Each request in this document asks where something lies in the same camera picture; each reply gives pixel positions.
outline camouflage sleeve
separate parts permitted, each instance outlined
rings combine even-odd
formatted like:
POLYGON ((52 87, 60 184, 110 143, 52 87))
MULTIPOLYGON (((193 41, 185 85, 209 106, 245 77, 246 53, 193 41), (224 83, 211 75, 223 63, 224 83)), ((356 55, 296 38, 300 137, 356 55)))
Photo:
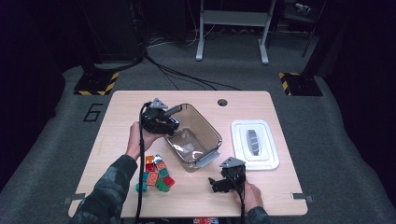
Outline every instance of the camouflage sleeve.
POLYGON ((137 163, 130 156, 119 157, 95 184, 93 192, 78 205, 69 224, 118 223, 136 169, 137 163))
POLYGON ((272 220, 265 212, 265 210, 260 207, 254 207, 248 211, 248 221, 250 224, 271 224, 272 220))

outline transparent bin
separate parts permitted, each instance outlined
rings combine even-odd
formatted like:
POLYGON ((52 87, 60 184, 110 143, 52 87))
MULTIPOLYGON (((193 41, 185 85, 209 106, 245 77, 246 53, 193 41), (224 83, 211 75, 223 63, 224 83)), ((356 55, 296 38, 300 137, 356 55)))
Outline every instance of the transparent bin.
POLYGON ((210 123, 189 104, 173 115, 180 120, 177 131, 165 136, 178 161, 187 172, 195 172, 219 156, 221 136, 210 123))

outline yellow and black hazard tape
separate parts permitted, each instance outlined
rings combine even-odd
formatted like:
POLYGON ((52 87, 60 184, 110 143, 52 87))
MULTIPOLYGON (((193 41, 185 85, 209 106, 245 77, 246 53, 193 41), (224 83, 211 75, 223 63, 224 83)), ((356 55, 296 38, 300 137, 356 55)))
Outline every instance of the yellow and black hazard tape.
POLYGON ((286 80, 286 75, 299 76, 299 73, 279 73, 280 81, 282 82, 283 91, 286 95, 291 95, 289 84, 286 80))
POLYGON ((113 75, 105 91, 75 91, 74 94, 75 95, 109 95, 111 93, 111 90, 113 90, 114 85, 116 84, 116 80, 119 77, 119 74, 120 73, 116 73, 113 75))

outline white plastic lid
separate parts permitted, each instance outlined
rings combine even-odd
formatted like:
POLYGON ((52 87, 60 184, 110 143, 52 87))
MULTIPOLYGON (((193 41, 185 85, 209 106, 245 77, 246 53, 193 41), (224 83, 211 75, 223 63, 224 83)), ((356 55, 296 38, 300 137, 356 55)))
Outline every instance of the white plastic lid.
POLYGON ((232 123, 235 157, 247 170, 274 170, 279 165, 270 128, 262 119, 238 119, 232 123))

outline gray carpet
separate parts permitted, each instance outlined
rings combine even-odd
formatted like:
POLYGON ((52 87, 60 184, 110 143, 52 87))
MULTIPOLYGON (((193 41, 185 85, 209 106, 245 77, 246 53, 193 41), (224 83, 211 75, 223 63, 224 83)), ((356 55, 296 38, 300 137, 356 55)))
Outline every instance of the gray carpet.
MULTIPOLYGON (((305 216, 273 217, 275 223, 396 223, 395 208, 376 173, 361 159, 344 131, 337 103, 323 79, 316 77, 322 97, 286 96, 283 92, 278 73, 302 72, 315 43, 301 58, 303 38, 276 35, 268 49, 270 64, 265 66, 258 38, 232 35, 206 40, 204 59, 199 63, 195 61, 197 43, 188 48, 163 44, 148 48, 148 54, 157 63, 190 76, 243 91, 271 93, 303 192, 315 199, 308 204, 305 216)), ((56 107, 57 116, 48 122, 0 194, 0 223, 67 222, 64 198, 77 188, 111 98, 111 94, 74 95, 81 75, 80 67, 64 72, 66 87, 56 107), (95 107, 101 111, 99 118, 84 122, 92 104, 102 104, 95 107)), ((204 90, 194 83, 172 80, 180 90, 204 90)), ((157 67, 144 60, 120 72, 111 93, 176 89, 157 67)))

